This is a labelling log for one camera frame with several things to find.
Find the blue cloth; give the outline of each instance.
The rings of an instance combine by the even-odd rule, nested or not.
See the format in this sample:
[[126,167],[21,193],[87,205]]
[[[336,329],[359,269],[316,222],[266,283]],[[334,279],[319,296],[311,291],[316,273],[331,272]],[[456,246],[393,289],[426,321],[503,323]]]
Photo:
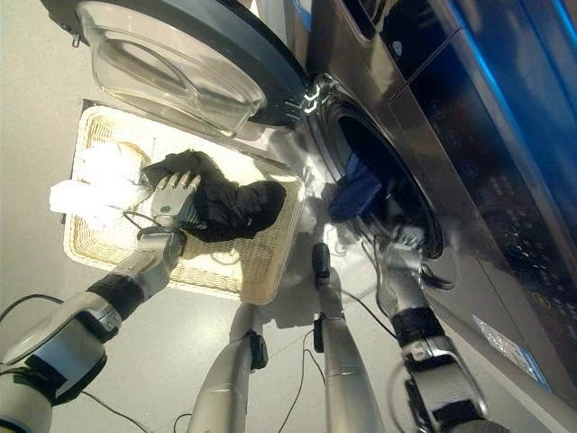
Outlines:
[[328,215],[337,222],[362,214],[382,188],[379,179],[354,153],[346,164],[344,180],[346,183],[328,207]]

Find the white towel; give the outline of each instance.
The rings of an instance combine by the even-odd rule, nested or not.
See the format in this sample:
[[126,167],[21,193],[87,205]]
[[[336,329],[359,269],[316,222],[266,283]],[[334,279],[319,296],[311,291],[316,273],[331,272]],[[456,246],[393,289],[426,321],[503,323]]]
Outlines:
[[108,186],[64,180],[50,188],[50,210],[84,217],[91,229],[103,230],[149,195],[147,187],[126,180]]
[[139,185],[146,155],[130,143],[94,143],[83,153],[83,181],[64,180],[50,188],[50,210],[84,217],[93,230],[115,224],[123,211],[151,194]]

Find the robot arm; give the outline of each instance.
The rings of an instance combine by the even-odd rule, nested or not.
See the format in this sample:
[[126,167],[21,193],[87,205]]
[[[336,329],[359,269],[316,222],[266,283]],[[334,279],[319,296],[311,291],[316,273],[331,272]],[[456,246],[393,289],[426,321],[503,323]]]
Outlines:
[[190,173],[161,181],[152,202],[157,226],[102,280],[60,305],[6,353],[0,366],[0,428],[46,432],[52,406],[70,401],[106,362],[104,343],[133,311],[169,283],[186,235],[177,216],[194,195]]
[[405,387],[413,418],[420,431],[458,431],[467,424],[473,431],[506,431],[486,420],[487,406],[477,383],[429,307],[417,244],[414,236],[401,234],[387,245],[381,256],[385,284],[377,293],[410,376]]

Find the laundry basket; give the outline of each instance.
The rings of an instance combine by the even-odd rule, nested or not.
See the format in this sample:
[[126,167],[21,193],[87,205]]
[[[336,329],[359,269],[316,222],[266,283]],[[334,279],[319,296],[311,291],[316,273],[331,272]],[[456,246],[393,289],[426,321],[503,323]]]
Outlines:
[[[132,143],[154,163],[168,153],[188,149],[205,152],[229,180],[246,185],[256,180],[274,180],[286,190],[277,221],[253,239],[207,244],[188,235],[185,252],[170,276],[169,286],[182,290],[266,304],[274,299],[300,219],[305,186],[293,172],[261,158],[253,158],[229,147],[211,143],[179,129],[105,106],[88,108],[80,118],[72,171],[73,180],[83,180],[83,154],[94,143]],[[136,211],[149,215],[151,198]],[[107,271],[126,258],[136,246],[137,228],[119,221],[95,231],[80,216],[66,218],[64,250],[74,261]]]

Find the black cloth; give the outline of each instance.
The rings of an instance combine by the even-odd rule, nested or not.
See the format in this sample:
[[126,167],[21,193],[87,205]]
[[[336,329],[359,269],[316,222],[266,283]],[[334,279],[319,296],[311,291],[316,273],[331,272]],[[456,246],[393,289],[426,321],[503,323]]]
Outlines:
[[179,222],[184,230],[205,242],[252,239],[274,224],[287,195],[282,185],[272,181],[239,187],[203,152],[172,153],[164,161],[142,169],[155,188],[162,178],[187,171],[199,174],[201,181],[197,194],[180,212]]

